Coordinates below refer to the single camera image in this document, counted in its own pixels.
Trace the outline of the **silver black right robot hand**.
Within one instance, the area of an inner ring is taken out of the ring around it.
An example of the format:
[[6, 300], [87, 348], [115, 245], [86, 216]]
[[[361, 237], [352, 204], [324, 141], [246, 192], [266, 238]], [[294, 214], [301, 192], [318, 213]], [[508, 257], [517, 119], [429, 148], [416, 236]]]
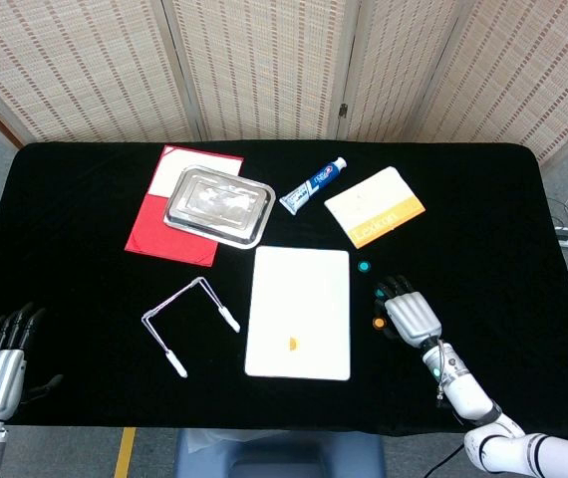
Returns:
[[402, 275], [387, 276], [374, 288], [375, 311], [386, 321], [387, 330], [422, 353], [438, 346], [441, 323], [433, 309]]

